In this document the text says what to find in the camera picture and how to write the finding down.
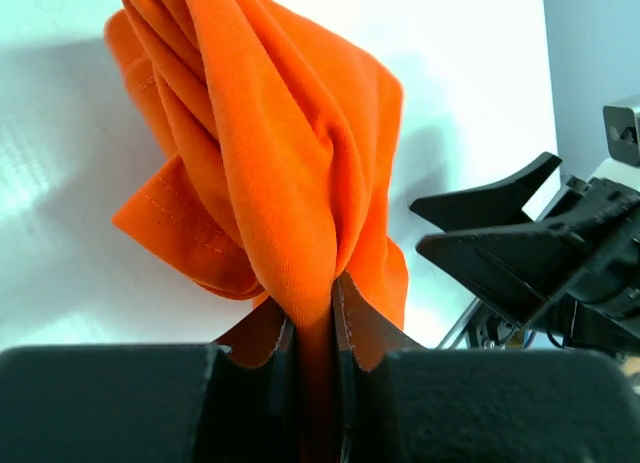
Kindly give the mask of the orange t shirt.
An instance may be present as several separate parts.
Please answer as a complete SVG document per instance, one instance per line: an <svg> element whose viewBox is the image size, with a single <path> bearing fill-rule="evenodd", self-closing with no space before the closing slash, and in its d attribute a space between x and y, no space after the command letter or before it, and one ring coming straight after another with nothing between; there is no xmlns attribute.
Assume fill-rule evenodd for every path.
<svg viewBox="0 0 640 463"><path fill-rule="evenodd" d="M395 325L388 234L396 77L272 0L122 0L105 39L166 155L116 227L206 290L274 299L296 327L301 452L338 457L330 293L343 273Z"/></svg>

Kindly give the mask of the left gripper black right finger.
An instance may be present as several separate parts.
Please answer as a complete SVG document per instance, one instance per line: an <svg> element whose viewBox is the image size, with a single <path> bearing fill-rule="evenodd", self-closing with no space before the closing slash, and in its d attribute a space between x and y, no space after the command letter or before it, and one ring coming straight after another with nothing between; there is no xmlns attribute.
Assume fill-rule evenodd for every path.
<svg viewBox="0 0 640 463"><path fill-rule="evenodd" d="M639 398L589 351L434 350L333 285L344 462L635 462Z"/></svg>

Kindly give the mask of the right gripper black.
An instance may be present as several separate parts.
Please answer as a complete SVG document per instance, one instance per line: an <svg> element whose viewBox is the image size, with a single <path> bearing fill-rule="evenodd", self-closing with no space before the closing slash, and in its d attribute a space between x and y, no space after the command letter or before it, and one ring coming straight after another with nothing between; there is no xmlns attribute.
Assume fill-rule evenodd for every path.
<svg viewBox="0 0 640 463"><path fill-rule="evenodd" d="M423 237L416 251L558 347L636 351L639 193L606 177L571 178L532 221L524 205L561 162L543 152L498 182L417 198L411 212L453 232Z"/></svg>

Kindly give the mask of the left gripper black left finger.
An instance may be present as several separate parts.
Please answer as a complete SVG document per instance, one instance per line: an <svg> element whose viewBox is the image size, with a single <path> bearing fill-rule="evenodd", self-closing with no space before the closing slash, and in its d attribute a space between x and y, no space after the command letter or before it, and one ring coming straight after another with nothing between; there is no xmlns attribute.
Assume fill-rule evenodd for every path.
<svg viewBox="0 0 640 463"><path fill-rule="evenodd" d="M294 328L267 301L191 344L1 355L5 462L291 462Z"/></svg>

